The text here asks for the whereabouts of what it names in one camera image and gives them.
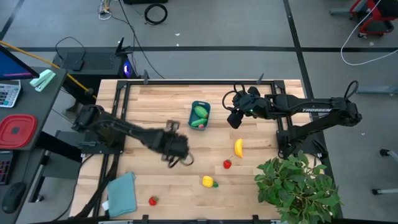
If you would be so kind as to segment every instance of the towel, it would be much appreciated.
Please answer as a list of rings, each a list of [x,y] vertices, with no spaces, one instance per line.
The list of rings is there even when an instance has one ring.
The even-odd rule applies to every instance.
[[[109,216],[111,218],[137,210],[135,178],[132,172],[128,172],[108,184]]]

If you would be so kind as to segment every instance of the red lid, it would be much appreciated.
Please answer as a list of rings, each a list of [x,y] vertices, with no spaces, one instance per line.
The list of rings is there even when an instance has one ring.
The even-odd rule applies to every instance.
[[[17,149],[26,146],[35,133],[37,120],[28,114],[13,114],[0,123],[0,148]]]

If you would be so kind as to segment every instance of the concrete floor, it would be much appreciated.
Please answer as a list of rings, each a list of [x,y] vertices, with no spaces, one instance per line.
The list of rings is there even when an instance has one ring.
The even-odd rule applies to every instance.
[[[0,29],[17,1],[1,1]],[[290,0],[301,47],[341,47],[356,23],[345,16],[332,17],[328,10],[346,7],[352,2]],[[3,40],[17,47],[54,47],[60,39],[73,36],[87,47],[113,47],[125,37],[125,45],[132,45],[127,25],[114,19],[98,19],[99,3],[98,0],[25,1]],[[145,7],[135,6],[140,12]],[[131,6],[124,6],[142,46],[294,47],[284,3],[280,0],[170,0],[166,7],[169,10],[166,22],[150,26],[144,24],[144,19]],[[111,10],[115,17],[123,18],[116,1],[111,2]],[[397,31],[382,38],[358,39],[354,36],[348,47],[397,47],[397,38]],[[60,46],[78,45],[65,41]],[[55,52],[34,53],[47,60],[52,60],[55,55]],[[170,51],[146,54],[166,78],[258,78],[264,73],[264,78],[270,79],[302,79],[295,52]],[[348,53],[346,58],[350,62],[362,62],[382,54]],[[25,55],[16,55],[28,65],[46,66]],[[339,53],[304,52],[303,57],[315,98],[342,96],[351,80],[358,80],[362,85],[398,83],[395,64],[398,55],[359,67],[343,63]],[[156,77],[141,53],[136,53],[135,58],[139,72],[146,69],[152,78]],[[353,128],[334,127],[325,131],[345,218],[398,220],[398,194],[374,196],[370,191],[372,188],[398,187],[395,175],[398,164],[378,153],[380,148],[396,148],[397,100],[396,96],[389,95],[354,95],[352,101],[363,115],[362,122]],[[60,93],[54,109],[63,112],[70,103],[70,96]],[[62,119],[52,112],[45,130],[54,133],[57,129],[69,129],[68,121]],[[18,223],[48,221],[61,214],[72,197],[73,184],[69,180],[46,180],[41,193],[48,201],[25,206]],[[63,192],[62,198],[58,198],[59,192]]]

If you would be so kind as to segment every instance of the strawberry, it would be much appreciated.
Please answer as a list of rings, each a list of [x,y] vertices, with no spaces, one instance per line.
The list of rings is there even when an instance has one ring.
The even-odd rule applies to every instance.
[[[230,158],[225,160],[224,163],[223,163],[225,169],[229,169],[232,166],[232,162],[230,161]]]
[[[152,196],[152,197],[149,199],[149,205],[155,206],[155,205],[157,204],[158,201],[159,201],[159,199],[158,199],[157,197]]]

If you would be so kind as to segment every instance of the green cucumber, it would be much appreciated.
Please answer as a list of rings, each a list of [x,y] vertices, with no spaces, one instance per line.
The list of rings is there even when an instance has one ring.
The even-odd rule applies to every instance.
[[[206,122],[207,122],[206,118],[200,118],[200,119],[198,119],[196,121],[192,121],[191,126],[192,127],[197,127],[197,126],[199,126],[201,124],[206,124]]]
[[[195,106],[193,108],[193,110],[200,118],[208,118],[209,117],[209,113],[207,112],[207,110],[201,106]]]

